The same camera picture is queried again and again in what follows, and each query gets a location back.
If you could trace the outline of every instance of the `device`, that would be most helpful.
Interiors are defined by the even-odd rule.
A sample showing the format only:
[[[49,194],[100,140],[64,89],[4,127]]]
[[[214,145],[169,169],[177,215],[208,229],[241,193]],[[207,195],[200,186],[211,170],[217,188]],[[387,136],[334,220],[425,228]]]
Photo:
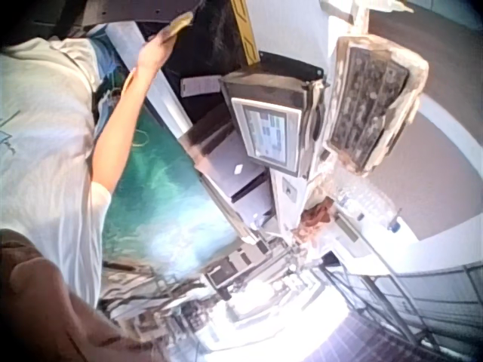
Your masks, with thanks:
[[[221,78],[225,101],[249,157],[307,179],[327,151],[352,173],[371,172],[414,119],[428,75],[418,54],[375,35],[339,38],[333,84],[323,70],[262,55]]]
[[[273,64],[258,63],[222,77],[222,92],[248,156],[290,175],[306,176],[321,130],[322,73],[313,72],[308,81]]]

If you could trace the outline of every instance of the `cable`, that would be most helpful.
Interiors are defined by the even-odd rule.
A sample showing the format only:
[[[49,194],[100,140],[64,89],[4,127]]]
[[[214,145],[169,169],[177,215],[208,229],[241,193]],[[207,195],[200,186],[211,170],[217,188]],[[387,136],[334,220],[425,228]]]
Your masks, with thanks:
[[[136,130],[136,132],[144,134],[146,136],[146,141],[139,144],[133,142],[133,147],[144,147],[145,145],[147,145],[149,143],[149,134],[144,130]]]

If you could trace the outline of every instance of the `paper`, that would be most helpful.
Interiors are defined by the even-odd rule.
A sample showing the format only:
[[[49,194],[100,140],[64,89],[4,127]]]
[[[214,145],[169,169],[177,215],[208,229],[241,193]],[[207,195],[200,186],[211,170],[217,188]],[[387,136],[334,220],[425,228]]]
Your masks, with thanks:
[[[220,92],[221,75],[206,75],[181,79],[181,97]]]

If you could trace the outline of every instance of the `wall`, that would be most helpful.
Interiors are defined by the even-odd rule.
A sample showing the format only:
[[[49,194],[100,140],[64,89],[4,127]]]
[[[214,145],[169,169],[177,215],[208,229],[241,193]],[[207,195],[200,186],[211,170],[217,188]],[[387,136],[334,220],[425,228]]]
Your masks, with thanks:
[[[429,106],[425,102],[423,113],[430,119],[418,113],[370,178],[402,207],[403,219],[423,240],[483,211],[483,53],[477,32],[417,6],[414,10],[414,14],[371,12],[369,30],[428,60],[424,97],[434,102]],[[437,107],[447,111],[448,119],[431,112]],[[455,132],[448,132],[451,127],[463,132],[455,137]],[[468,144],[465,155],[473,154],[472,163],[458,149]]]
[[[372,11],[369,32],[426,59],[429,77],[424,92],[483,146],[481,33],[417,6],[414,14]]]
[[[483,208],[477,170],[420,113],[369,177],[402,208],[401,217],[420,240],[471,219]]]
[[[483,25],[477,13],[470,5],[469,0],[408,0],[427,10],[447,17],[456,23],[464,25],[470,29],[482,30]]]

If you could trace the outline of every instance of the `brown fabric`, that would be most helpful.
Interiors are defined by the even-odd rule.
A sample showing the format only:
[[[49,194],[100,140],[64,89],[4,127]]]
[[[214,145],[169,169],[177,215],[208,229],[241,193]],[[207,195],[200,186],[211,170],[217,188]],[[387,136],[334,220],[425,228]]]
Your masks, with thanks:
[[[59,269],[22,235],[2,230],[0,242],[2,328],[35,360],[164,360],[71,293]]]
[[[294,235],[300,243],[312,241],[324,224],[331,221],[329,209],[332,205],[334,201],[331,198],[325,198],[320,204],[302,212],[300,224],[294,230]]]

